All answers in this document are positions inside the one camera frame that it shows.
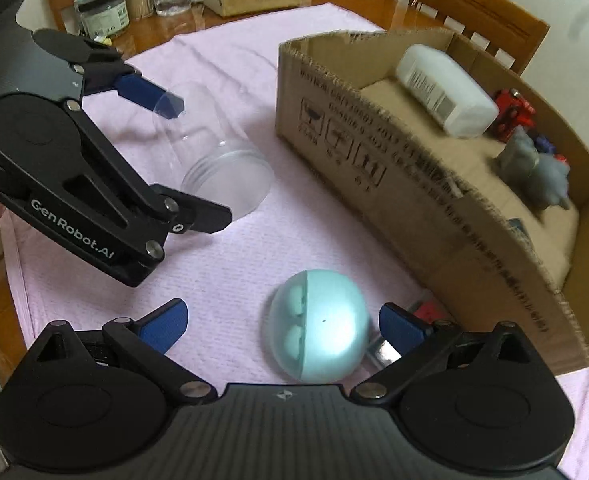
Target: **jar label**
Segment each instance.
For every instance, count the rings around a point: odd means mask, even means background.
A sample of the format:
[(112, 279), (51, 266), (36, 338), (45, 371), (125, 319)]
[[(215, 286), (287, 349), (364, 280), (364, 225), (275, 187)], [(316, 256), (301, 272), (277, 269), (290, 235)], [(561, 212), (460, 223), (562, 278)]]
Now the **jar label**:
[(83, 17), (83, 26), (89, 37), (111, 36), (123, 30), (130, 23), (126, 3), (121, 2), (111, 9)]

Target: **white plastic bottle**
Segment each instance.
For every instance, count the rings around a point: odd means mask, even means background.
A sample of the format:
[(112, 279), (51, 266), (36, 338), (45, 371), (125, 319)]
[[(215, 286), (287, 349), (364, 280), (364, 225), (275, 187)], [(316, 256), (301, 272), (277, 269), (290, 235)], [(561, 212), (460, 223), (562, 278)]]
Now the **white plastic bottle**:
[(495, 102), (440, 50), (412, 45), (399, 62), (397, 77), (453, 137), (479, 137), (497, 119)]

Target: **pink tablecloth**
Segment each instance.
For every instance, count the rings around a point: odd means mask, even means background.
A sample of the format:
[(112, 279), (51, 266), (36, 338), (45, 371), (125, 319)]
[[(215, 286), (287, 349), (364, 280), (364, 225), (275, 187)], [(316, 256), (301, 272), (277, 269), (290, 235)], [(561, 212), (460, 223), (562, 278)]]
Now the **pink tablecloth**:
[[(224, 232), (170, 235), (165, 261), (138, 288), (121, 285), (5, 215), (8, 278), (28, 344), (52, 319), (90, 330), (183, 298), (190, 326), (169, 356), (222, 391), (228, 382), (287, 380), (266, 352), (262, 326), (276, 287), (300, 270), (351, 276), (374, 319), (385, 301), (409, 304), (418, 297), (420, 287), (398, 259), (274, 135), (278, 44), (337, 29), (377, 27), (331, 5), (287, 10), (178, 36), (130, 60), (168, 88), (188, 80), (206, 84), (268, 158), (276, 182), (257, 211)], [(178, 185), (174, 154), (155, 135), (150, 112), (114, 93), (87, 98), (83, 108), (147, 182)], [(364, 377), (359, 370), (347, 383)], [(589, 480), (589, 370), (561, 383), (578, 419), (562, 468), (571, 478)]]

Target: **dining table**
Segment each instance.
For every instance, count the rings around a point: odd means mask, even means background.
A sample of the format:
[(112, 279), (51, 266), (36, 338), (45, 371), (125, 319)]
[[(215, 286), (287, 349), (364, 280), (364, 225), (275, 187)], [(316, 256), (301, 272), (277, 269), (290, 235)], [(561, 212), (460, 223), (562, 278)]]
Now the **dining table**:
[[(301, 0), (302, 7), (327, 3), (359, 14), (385, 30), (445, 26), (416, 8), (399, 4), (398, 0)], [(124, 59), (129, 59), (179, 34), (192, 34), (255, 15), (223, 18), (204, 4), (193, 3), (190, 9), (181, 14), (169, 17), (153, 14), (130, 22), (129, 27), (113, 40), (113, 46), (122, 53)], [(0, 253), (0, 386), (8, 380), (25, 352), (26, 343), (5, 273), (3, 255)]]

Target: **gray plush toy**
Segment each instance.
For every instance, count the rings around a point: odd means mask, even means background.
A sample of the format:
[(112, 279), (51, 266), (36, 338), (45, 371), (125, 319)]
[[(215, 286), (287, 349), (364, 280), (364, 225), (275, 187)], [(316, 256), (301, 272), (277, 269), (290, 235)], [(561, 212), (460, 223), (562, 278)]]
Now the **gray plush toy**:
[(567, 175), (570, 166), (549, 153), (539, 153), (526, 130), (518, 126), (496, 159), (497, 174), (512, 189), (521, 192), (532, 205), (570, 208)]

